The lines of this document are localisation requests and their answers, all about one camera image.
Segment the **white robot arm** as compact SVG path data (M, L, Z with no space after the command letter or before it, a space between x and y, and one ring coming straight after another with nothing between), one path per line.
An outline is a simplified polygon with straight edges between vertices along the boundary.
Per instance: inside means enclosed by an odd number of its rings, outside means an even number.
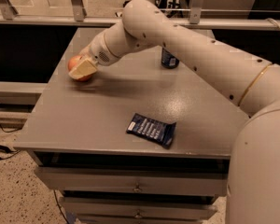
M231 149L226 224L280 224L280 65L170 21L147 0L132 0L122 19L80 52L69 75L161 46L239 106L250 119Z

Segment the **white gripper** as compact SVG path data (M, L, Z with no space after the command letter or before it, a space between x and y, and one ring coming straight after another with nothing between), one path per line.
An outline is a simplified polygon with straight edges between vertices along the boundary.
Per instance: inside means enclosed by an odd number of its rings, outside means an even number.
M119 60L107 47L105 42L105 33L98 34L88 47L83 48L79 55L89 55L94 58L98 64L109 66ZM68 75L72 79L82 79L96 73L97 62L90 57L73 57L69 63Z

